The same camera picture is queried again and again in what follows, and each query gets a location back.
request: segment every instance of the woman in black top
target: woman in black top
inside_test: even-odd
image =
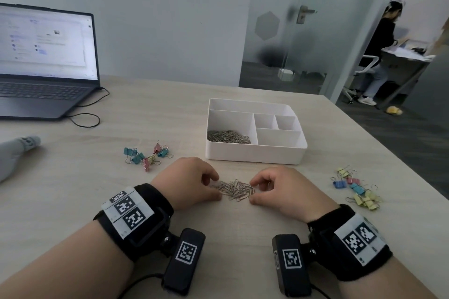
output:
[[[394,39],[393,31],[395,29],[395,22],[402,14],[404,2],[402,0],[391,0],[385,9],[382,19],[366,48],[365,54],[379,57],[379,62],[382,59],[382,49],[398,44]],[[362,58],[360,66],[367,67],[371,63],[370,58]],[[360,87],[358,102],[374,106],[376,102],[373,97],[379,91],[379,88],[388,80],[387,68],[382,63],[377,63],[372,68],[373,73],[366,73],[365,79]]]

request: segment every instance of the doorframe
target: doorframe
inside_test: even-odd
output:
[[[320,95],[324,95],[332,103],[336,103],[343,86],[348,80],[350,74],[356,70],[358,66],[358,60],[365,52],[369,41],[371,40],[374,31],[379,24],[380,19],[385,11],[385,6],[390,0],[374,0],[371,7],[368,10],[367,16],[362,24],[361,29],[354,41],[354,45],[349,53],[349,56],[343,66],[343,69],[339,72],[335,72],[329,75],[323,83],[320,90]]]

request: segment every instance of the laptop keyboard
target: laptop keyboard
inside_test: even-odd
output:
[[[87,89],[80,86],[0,83],[0,97],[74,100]]]

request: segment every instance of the desk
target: desk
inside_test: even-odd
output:
[[[308,150],[300,172],[330,197],[345,203],[349,189],[334,189],[333,170],[351,164],[361,178],[379,186],[385,202],[377,212],[354,209],[380,229],[395,255],[440,298],[449,298],[449,202],[320,95],[103,78],[111,96],[91,106],[102,123],[93,129],[70,121],[1,122],[0,137],[40,134],[43,145],[20,160],[15,174],[0,185],[0,280],[31,262],[82,227],[112,194],[150,182],[178,157],[204,159],[209,98],[289,104],[301,121]],[[149,173],[124,162],[123,148],[144,153],[168,144],[173,160],[163,159]],[[225,181],[248,182],[266,164],[210,161]],[[175,213],[171,231],[191,227],[206,235],[190,289],[191,299],[284,298],[279,291],[271,250],[276,234],[296,233],[306,241],[305,224],[272,210],[224,198]],[[143,258],[134,277],[164,271],[159,253]],[[333,275],[314,264],[312,282],[340,298]],[[158,280],[147,280],[127,298],[172,298]],[[322,298],[313,293],[313,298]]]
[[[385,108],[393,98],[395,98],[402,90],[404,90],[411,82],[417,80],[420,75],[424,72],[424,70],[429,66],[429,64],[432,62],[431,59],[426,59],[425,57],[421,56],[420,54],[413,52],[408,49],[403,49],[401,47],[396,48],[395,50],[390,48],[383,49],[384,52],[387,52],[389,54],[392,54],[398,58],[407,59],[407,60],[414,60],[421,62],[418,66],[418,68],[408,77],[390,96],[385,98],[381,103],[376,105],[376,108],[383,109]]]

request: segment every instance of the laptop cable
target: laptop cable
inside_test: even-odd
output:
[[[96,101],[94,101],[94,102],[92,102],[92,103],[84,104],[84,105],[77,105],[76,107],[78,107],[78,108],[88,107],[88,106],[90,106],[90,105],[93,105],[93,104],[95,104],[95,103],[98,103],[98,102],[101,101],[104,97],[107,97],[107,96],[110,95],[109,90],[106,89],[106,88],[104,88],[104,87],[102,87],[102,86],[99,86],[99,87],[97,88],[97,90],[106,90],[107,94],[106,94],[106,95],[103,95],[102,97],[100,97],[99,99],[97,99]],[[76,117],[76,116],[79,116],[79,115],[90,115],[90,116],[95,116],[95,117],[98,119],[98,122],[97,122],[96,124],[90,125],[90,126],[80,125],[80,124],[76,123],[76,122],[73,120],[73,117]],[[99,116],[98,116],[98,115],[95,115],[95,114],[92,114],[92,113],[90,113],[90,112],[82,112],[82,113],[76,114],[76,115],[66,115],[65,117],[68,118],[68,119],[70,119],[70,120],[72,121],[72,123],[73,123],[75,126],[78,126],[78,127],[81,127],[81,128],[94,128],[94,127],[99,126],[100,123],[101,123],[101,119],[99,118]]]

